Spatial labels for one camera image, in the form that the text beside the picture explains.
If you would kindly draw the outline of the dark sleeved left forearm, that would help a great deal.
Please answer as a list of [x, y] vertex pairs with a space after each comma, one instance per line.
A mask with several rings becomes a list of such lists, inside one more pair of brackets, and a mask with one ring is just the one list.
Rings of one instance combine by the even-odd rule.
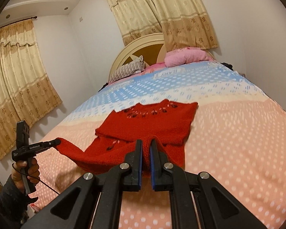
[[0, 193], [0, 228], [21, 228], [24, 212], [37, 200], [22, 193], [9, 176]]

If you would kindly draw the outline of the person's left hand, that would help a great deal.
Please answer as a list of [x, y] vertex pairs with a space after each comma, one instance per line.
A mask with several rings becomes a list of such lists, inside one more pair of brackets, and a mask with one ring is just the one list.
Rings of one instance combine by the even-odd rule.
[[11, 178], [22, 193], [29, 194], [26, 187], [35, 187], [40, 182], [39, 165], [35, 158], [29, 161], [17, 161], [12, 164]]

